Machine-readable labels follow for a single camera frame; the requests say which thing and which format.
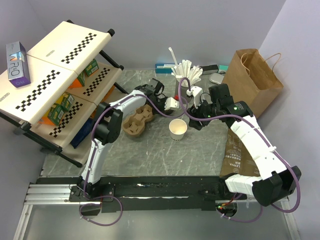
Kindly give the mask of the brown pulp cup carrier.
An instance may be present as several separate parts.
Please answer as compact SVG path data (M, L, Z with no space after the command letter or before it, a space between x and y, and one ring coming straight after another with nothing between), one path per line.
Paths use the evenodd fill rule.
M131 137L138 137L145 130L146 123L152 121L154 117L152 107L145 104L125 119L122 130Z

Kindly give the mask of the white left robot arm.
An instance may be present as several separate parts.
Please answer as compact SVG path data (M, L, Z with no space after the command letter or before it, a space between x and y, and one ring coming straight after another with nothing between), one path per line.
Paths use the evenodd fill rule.
M130 134L140 135L155 114L165 113L168 98L160 98L164 88L159 80L153 78L150 83L137 86L117 101L98 105L93 119L89 157L77 183L87 201L93 201L99 195L98 185L105 155L118 139L122 125L127 127Z

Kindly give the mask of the white paper coffee cup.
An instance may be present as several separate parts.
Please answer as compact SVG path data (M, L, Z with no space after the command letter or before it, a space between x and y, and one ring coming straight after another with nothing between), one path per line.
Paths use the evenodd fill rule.
M185 135L187 129L188 129L187 124L182 119L173 119L169 123L170 137L174 141L180 141Z

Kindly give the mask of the brown paper bag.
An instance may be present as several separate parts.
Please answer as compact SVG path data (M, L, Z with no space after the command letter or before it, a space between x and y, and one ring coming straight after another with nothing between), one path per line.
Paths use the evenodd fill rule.
M244 101L259 118L284 85L255 48L236 50L222 82L235 102Z

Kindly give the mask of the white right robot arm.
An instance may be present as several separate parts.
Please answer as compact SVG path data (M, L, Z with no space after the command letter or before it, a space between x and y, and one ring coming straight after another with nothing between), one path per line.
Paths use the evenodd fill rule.
M258 177L235 173L224 176L218 187L219 195L223 199L230 199L235 193L254 196L264 207L291 195L302 175L300 169L281 158L249 106L244 101L234 102L227 84L211 86L208 91L211 103L198 86L186 91L193 98L193 105L187 110L189 126L201 130L211 120L221 120L241 140L259 171Z

